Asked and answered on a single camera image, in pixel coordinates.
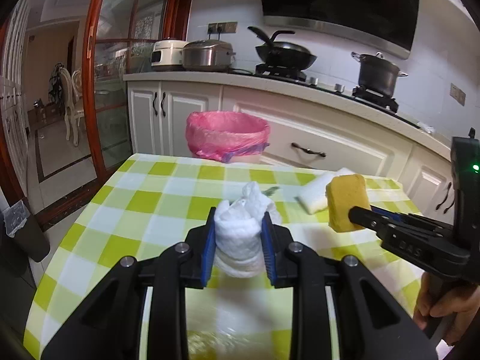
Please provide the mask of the person's right hand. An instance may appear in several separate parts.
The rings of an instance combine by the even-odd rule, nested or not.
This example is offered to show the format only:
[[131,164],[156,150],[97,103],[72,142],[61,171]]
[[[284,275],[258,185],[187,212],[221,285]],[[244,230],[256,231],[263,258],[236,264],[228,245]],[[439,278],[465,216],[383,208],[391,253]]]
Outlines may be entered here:
[[420,329],[425,329],[429,317],[442,318],[450,314],[456,317],[443,335],[447,345],[455,345],[465,334],[479,311],[479,286],[459,287],[450,290],[434,301],[431,293],[432,275],[424,272],[417,295],[413,320]]

